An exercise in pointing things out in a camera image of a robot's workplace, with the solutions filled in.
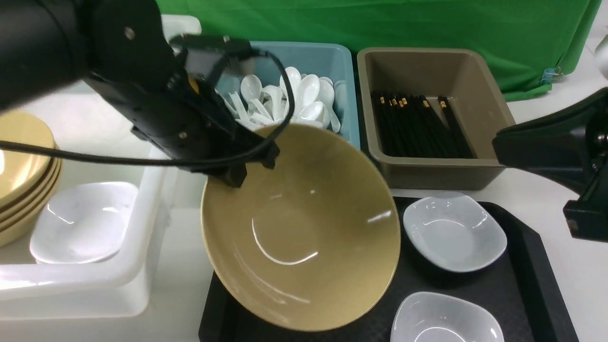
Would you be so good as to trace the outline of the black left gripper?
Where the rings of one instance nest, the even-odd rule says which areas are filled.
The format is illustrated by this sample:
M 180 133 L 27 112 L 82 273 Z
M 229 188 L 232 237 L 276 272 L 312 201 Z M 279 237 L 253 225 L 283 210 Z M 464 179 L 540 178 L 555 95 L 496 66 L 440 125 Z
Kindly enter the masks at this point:
M 216 86 L 225 71 L 264 56 L 241 38 L 108 33 L 94 41 L 85 82 L 181 169 L 240 188 L 247 163 L 273 169 L 280 149 L 239 125 Z

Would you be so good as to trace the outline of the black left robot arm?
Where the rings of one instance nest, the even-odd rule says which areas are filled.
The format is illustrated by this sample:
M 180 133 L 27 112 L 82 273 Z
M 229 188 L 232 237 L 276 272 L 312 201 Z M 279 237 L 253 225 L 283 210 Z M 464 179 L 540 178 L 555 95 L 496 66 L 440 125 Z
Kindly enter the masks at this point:
M 246 39 L 183 33 L 167 40 L 154 0 L 3 0 L 1 112 L 83 81 L 130 121 L 131 132 L 168 156 L 149 160 L 51 152 L 2 142 L 20 153 L 96 164 L 178 167 L 239 188 L 246 164 L 275 167 L 275 140 L 240 125 L 216 86 L 256 57 L 282 63 Z

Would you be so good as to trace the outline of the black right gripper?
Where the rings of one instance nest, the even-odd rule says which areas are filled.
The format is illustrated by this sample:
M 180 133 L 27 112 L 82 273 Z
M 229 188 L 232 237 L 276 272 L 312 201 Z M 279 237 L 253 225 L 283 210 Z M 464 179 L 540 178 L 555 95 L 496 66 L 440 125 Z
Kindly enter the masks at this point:
M 604 87 L 564 110 L 500 130 L 492 145 L 500 164 L 556 183 L 587 183 L 564 216 L 573 238 L 606 243 L 607 99 Z

